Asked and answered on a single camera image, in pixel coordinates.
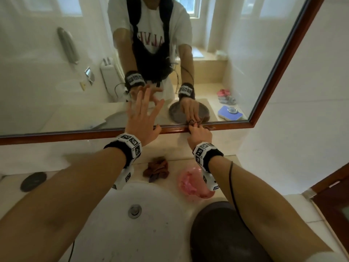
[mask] sink drain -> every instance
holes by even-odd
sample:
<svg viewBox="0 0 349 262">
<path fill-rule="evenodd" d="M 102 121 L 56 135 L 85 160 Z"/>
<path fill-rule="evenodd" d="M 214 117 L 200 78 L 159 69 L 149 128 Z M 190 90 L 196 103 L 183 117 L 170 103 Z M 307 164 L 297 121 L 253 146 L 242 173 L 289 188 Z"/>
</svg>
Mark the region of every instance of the sink drain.
<svg viewBox="0 0 349 262">
<path fill-rule="evenodd" d="M 132 205 L 129 208 L 129 217 L 131 219 L 137 219 L 142 213 L 142 207 L 138 204 Z"/>
</svg>

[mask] mirror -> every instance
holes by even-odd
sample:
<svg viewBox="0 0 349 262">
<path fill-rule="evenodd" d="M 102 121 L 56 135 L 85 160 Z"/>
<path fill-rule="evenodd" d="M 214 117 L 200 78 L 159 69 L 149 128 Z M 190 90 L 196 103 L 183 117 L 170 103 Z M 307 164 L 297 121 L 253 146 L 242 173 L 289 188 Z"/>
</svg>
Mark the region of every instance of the mirror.
<svg viewBox="0 0 349 262">
<path fill-rule="evenodd" d="M 306 2 L 0 0 L 0 136 L 122 129 L 146 84 L 155 124 L 248 121 Z"/>
</svg>

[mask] brown cloth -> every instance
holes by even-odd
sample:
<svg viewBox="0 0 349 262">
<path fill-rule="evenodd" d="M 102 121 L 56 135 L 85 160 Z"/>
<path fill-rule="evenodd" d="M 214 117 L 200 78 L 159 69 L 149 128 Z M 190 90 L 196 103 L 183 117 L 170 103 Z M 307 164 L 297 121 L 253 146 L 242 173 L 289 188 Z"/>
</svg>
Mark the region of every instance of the brown cloth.
<svg viewBox="0 0 349 262">
<path fill-rule="evenodd" d="M 191 125 L 191 126 L 194 126 L 195 123 L 198 123 L 198 127 L 200 127 L 200 125 L 202 123 L 206 123 L 209 119 L 210 119 L 210 117 L 204 117 L 199 122 L 195 122 L 195 121 L 191 120 L 191 121 L 187 122 L 187 124 Z M 203 126 L 203 128 L 206 128 L 209 131 L 212 131 L 212 130 L 215 129 L 215 127 L 213 127 L 213 126 L 208 126 L 208 125 L 202 125 L 202 126 Z"/>
<path fill-rule="evenodd" d="M 153 162 L 148 163 L 148 168 L 144 170 L 143 176 L 149 177 L 149 183 L 154 182 L 158 178 L 167 178 L 169 175 L 168 171 L 169 164 L 165 158 L 157 158 Z"/>
</svg>

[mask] person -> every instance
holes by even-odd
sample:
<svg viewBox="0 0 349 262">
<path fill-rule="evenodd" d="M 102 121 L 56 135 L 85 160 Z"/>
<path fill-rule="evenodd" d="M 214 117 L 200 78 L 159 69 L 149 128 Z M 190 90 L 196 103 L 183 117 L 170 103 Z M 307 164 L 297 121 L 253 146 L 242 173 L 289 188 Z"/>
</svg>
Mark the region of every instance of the person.
<svg viewBox="0 0 349 262">
<path fill-rule="evenodd" d="M 125 133 L 116 141 L 59 171 L 28 193 L 0 220 L 0 261 L 57 262 L 61 258 L 122 169 L 140 155 L 136 152 L 141 152 L 140 145 L 151 143 L 161 132 L 161 127 L 153 129 L 153 124 L 164 100 L 148 115 L 150 97 L 149 88 L 143 101 L 143 91 L 138 92 L 134 110 L 129 106 Z M 203 142 L 212 143 L 212 133 L 202 126 L 190 126 L 190 132 L 191 150 L 206 147 Z M 134 138 L 132 144 L 127 143 L 131 137 Z M 211 156 L 206 162 L 204 157 L 203 165 L 273 261 L 342 261 L 283 196 L 219 153 L 206 152 Z"/>
<path fill-rule="evenodd" d="M 114 44 L 133 99 L 152 88 L 151 100 L 174 100 L 170 73 L 176 52 L 182 86 L 178 97 L 187 121 L 200 121 L 195 100 L 192 27 L 190 16 L 176 0 L 109 0 L 108 17 Z"/>
</svg>

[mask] forearm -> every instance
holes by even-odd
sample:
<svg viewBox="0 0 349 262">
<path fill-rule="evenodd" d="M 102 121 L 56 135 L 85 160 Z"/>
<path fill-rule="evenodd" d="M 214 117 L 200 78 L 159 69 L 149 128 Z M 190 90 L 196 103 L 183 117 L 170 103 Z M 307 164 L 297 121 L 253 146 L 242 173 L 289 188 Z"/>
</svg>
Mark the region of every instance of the forearm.
<svg viewBox="0 0 349 262">
<path fill-rule="evenodd" d="M 181 45 L 179 48 L 182 83 L 194 85 L 194 60 L 192 49 L 189 45 Z"/>
<path fill-rule="evenodd" d="M 137 63 L 132 50 L 130 31 L 127 29 L 118 29 L 114 32 L 113 38 L 124 73 L 137 71 Z"/>
<path fill-rule="evenodd" d="M 224 195 L 232 202 L 230 161 L 213 157 L 209 169 Z M 231 183 L 243 221 L 274 261 L 305 261 L 331 249 L 308 227 L 293 207 L 271 186 L 234 164 Z"/>
<path fill-rule="evenodd" d="M 121 150 L 107 148 L 28 193 L 0 221 L 0 261 L 57 261 L 125 163 Z"/>
</svg>

